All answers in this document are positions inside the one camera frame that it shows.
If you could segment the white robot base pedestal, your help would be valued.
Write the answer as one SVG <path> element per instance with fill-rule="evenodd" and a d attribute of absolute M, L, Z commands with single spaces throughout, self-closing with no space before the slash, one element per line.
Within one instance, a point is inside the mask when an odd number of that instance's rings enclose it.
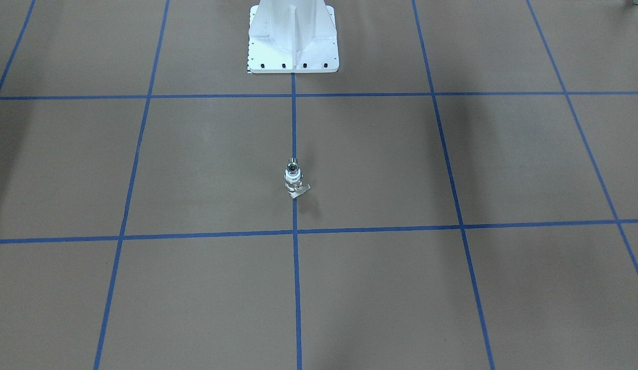
<path fill-rule="evenodd" d="M 248 73 L 339 70 L 334 7 L 324 1 L 260 1 L 249 15 Z"/>

